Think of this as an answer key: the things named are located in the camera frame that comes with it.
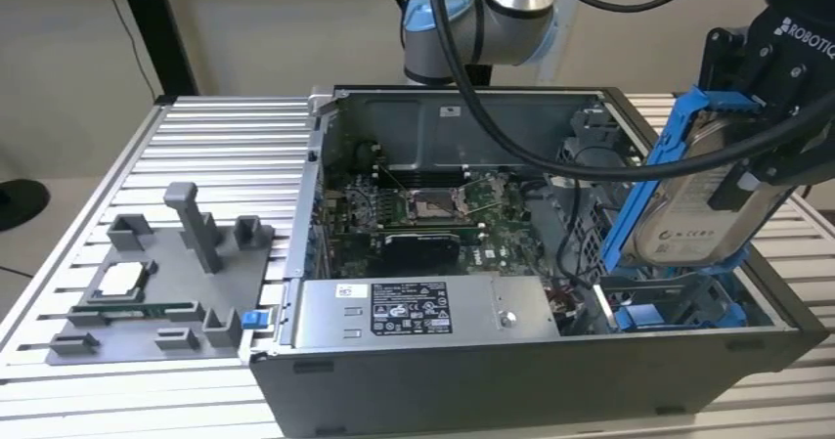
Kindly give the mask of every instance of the power supply label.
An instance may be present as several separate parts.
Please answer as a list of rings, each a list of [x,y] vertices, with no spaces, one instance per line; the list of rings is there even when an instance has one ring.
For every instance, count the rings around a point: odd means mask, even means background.
[[[447,283],[371,285],[371,304],[376,336],[452,333]]]

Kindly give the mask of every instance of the motherboard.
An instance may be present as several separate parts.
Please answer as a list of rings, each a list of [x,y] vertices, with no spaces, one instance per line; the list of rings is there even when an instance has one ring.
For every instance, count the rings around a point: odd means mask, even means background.
[[[544,186],[506,170],[375,165],[327,191],[331,276],[550,275],[526,206]]]

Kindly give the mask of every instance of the black chair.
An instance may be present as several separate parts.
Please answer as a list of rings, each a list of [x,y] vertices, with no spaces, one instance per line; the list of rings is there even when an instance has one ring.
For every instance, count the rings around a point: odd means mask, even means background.
[[[24,224],[49,203],[49,191],[33,180],[0,183],[0,232]]]

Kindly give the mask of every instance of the aluminum extrusion table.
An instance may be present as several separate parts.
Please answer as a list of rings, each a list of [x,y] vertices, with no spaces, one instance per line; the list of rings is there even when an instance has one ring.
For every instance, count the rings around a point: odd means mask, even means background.
[[[628,96],[660,128],[674,97]],[[51,367],[45,343],[79,302],[109,243],[107,224],[143,212],[175,226],[161,202],[171,181],[201,187],[217,224],[257,214],[276,228],[261,307],[280,279],[308,139],[307,98],[180,98],[155,107],[79,218],[0,324],[0,437],[280,437],[248,368],[237,359]],[[835,229],[794,197],[756,235],[756,248],[835,330]],[[259,344],[248,332],[245,343]],[[491,432],[456,438],[835,437],[835,336],[779,373],[747,377],[692,417],[636,418]]]

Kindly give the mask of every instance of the robotiq logo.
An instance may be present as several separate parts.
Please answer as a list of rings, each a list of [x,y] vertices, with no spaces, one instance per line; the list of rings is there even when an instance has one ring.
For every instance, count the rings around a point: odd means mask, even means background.
[[[775,35],[788,35],[796,40],[804,42],[811,48],[824,53],[830,57],[830,60],[835,60],[835,44],[820,35],[815,35],[810,30],[792,23],[792,20],[786,17],[783,19],[783,25],[778,26],[774,30]]]

